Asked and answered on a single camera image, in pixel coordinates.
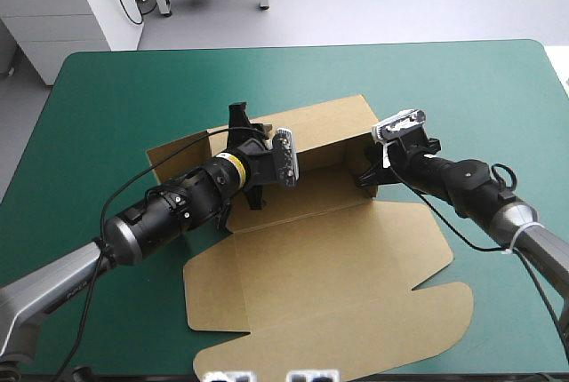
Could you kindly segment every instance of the white drawer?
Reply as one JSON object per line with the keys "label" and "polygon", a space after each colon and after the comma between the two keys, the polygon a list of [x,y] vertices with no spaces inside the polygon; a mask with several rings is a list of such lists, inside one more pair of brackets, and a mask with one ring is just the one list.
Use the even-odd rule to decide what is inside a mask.
{"label": "white drawer", "polygon": [[87,0],[0,0],[0,16],[91,14]]}
{"label": "white drawer", "polygon": [[21,49],[45,84],[55,82],[63,61],[72,53],[109,51],[104,40],[77,42],[21,42]]}
{"label": "white drawer", "polygon": [[93,15],[14,16],[4,24],[18,42],[105,40]]}

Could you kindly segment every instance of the white desk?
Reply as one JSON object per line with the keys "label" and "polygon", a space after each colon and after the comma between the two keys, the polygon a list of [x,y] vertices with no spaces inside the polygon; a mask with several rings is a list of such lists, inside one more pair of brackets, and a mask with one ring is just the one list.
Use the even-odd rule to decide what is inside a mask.
{"label": "white desk", "polygon": [[[138,20],[136,2],[123,1]],[[0,19],[46,84],[71,53],[136,50],[143,28],[118,0],[0,0]]]}

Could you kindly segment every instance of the unfolded cardboard box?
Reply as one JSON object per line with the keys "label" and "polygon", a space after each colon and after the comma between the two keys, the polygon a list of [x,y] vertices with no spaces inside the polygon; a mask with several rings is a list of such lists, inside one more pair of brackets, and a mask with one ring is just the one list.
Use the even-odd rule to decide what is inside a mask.
{"label": "unfolded cardboard box", "polygon": [[[414,288],[453,254],[430,212],[374,201],[356,186],[377,118],[362,96],[255,119],[290,128],[301,178],[294,190],[265,187],[267,206],[242,195],[233,233],[184,267],[188,324],[248,332],[201,351],[194,369],[252,370],[282,381],[289,370],[338,369],[360,378],[442,353],[458,342],[473,311],[470,288]],[[192,140],[148,151],[151,161]],[[225,147],[214,136],[156,175],[165,180]]]}

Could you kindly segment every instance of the green tabletop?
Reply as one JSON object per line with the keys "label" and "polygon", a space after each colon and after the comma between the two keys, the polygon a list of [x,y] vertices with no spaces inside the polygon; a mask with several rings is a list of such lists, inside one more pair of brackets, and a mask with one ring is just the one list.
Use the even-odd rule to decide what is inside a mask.
{"label": "green tabletop", "polygon": [[[379,117],[425,110],[427,132],[441,139],[445,158],[514,168],[517,192],[569,239],[569,102],[535,42],[79,53],[61,70],[0,205],[0,284],[88,242],[108,195],[148,166],[146,149],[225,124],[229,103],[245,100],[250,115],[263,115],[356,93]],[[138,182],[111,213],[154,182],[150,175]],[[401,186],[384,187],[380,196],[413,200]],[[473,223],[436,204],[473,242],[492,245]],[[429,284],[469,284],[472,323],[451,350],[394,371],[567,371],[545,307],[517,259],[471,251],[443,231],[455,259]],[[98,373],[186,374],[200,349],[237,336],[192,331],[186,323],[182,266],[222,236],[201,227],[140,265],[102,277],[73,363]],[[559,297],[548,293],[559,310]],[[59,366],[83,298],[44,324],[36,361],[24,371],[53,373]]]}

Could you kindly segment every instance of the white floor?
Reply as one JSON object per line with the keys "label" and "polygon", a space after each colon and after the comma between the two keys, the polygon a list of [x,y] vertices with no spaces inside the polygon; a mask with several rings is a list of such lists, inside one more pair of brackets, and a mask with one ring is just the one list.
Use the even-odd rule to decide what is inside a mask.
{"label": "white floor", "polygon": [[[141,49],[408,43],[531,38],[569,77],[568,0],[172,0],[147,16]],[[49,88],[23,60],[0,80],[0,197]]]}

